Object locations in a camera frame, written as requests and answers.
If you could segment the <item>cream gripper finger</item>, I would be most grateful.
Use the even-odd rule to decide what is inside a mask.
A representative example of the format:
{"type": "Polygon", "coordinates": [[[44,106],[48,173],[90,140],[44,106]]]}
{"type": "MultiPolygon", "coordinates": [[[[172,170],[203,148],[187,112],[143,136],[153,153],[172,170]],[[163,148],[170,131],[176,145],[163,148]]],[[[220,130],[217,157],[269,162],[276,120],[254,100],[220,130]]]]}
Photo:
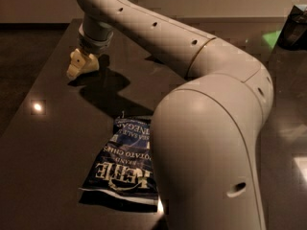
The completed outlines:
{"type": "Polygon", "coordinates": [[[66,76],[69,80],[73,81],[75,80],[78,76],[80,76],[83,72],[77,68],[76,66],[70,64],[67,72],[66,72],[66,76]]]}

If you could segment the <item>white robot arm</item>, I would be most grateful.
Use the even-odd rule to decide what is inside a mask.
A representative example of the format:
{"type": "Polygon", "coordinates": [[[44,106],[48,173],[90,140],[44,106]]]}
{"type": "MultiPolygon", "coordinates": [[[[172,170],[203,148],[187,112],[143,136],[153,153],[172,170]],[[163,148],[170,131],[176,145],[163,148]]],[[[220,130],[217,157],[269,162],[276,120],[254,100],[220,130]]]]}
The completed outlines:
{"type": "Polygon", "coordinates": [[[157,106],[153,173],[170,230],[266,230],[256,143],[273,84],[255,57],[132,0],[77,0],[84,12],[67,75],[98,69],[119,30],[186,83],[157,106]]]}

